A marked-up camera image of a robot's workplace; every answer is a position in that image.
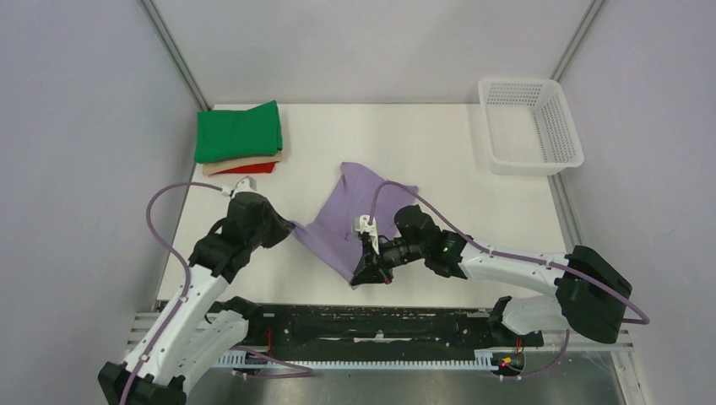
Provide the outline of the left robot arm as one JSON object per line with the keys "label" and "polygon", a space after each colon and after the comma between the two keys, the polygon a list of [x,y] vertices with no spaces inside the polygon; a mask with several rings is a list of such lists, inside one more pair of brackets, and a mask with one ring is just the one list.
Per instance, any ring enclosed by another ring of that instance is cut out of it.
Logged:
{"label": "left robot arm", "polygon": [[265,321],[251,312],[222,310],[202,332],[197,326],[259,247],[287,238],[294,225],[256,192],[238,192],[227,215],[194,246],[185,279],[149,332],[120,363],[98,375],[110,404],[184,404],[198,380],[230,346],[256,343]]}

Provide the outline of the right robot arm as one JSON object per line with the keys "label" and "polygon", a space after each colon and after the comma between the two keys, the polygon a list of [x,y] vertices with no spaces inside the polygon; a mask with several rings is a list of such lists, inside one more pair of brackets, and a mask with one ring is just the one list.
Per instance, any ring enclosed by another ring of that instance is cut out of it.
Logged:
{"label": "right robot arm", "polygon": [[627,312],[631,284],[597,251],[575,246],[567,254],[518,253],[481,246],[467,235],[440,229],[417,205],[394,216],[398,236],[387,240],[368,215],[355,219],[362,244],[350,285],[389,284],[396,267],[423,262],[444,278],[486,279],[534,291],[502,297],[487,322],[490,338],[509,344],[518,336],[571,328],[597,343],[615,343]]}

